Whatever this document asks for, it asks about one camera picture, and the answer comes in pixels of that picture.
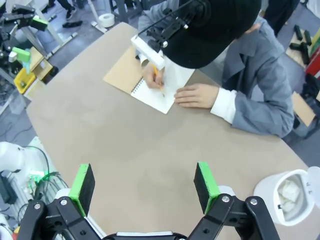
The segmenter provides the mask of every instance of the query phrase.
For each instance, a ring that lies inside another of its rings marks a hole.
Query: table surface
[[[190,234],[202,217],[193,183],[198,161],[207,161],[217,183],[232,187],[241,200],[269,175],[307,168],[277,137],[234,129],[205,109],[174,105],[165,115],[104,82],[135,32],[125,23],[108,31],[62,69],[27,109],[69,185],[79,165],[91,163],[95,190],[89,213],[106,233]],[[188,84],[195,82],[212,80],[195,71]],[[315,208],[295,227],[276,228],[282,240],[313,240],[319,226]],[[239,236],[225,227],[218,239]]]

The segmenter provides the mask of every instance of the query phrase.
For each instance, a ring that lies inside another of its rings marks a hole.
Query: white paper
[[[164,60],[164,96],[159,89],[150,89],[144,80],[142,80],[136,90],[131,93],[131,96],[167,114],[175,102],[174,95],[177,90],[186,85],[195,70],[181,67],[166,57]]]

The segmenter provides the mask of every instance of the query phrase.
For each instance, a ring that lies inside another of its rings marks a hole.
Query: gray jacket
[[[144,11],[138,30],[164,17],[164,9],[176,10],[178,4],[178,0],[167,0]],[[292,90],[280,62],[284,48],[263,18],[258,17],[255,22],[261,24],[259,30],[237,39],[229,46],[225,57],[222,86],[239,73],[234,89],[237,94],[232,126],[255,134],[284,137],[292,130],[294,122]],[[157,25],[159,31],[167,26],[165,20]],[[146,34],[141,38],[149,40]],[[255,86],[262,91],[263,101],[251,99]]]

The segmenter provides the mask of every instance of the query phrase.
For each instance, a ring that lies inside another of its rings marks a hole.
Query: white sleeve
[[[216,97],[210,113],[217,115],[232,124],[236,114],[236,95],[237,92],[235,90],[229,91],[220,87],[218,96]]]

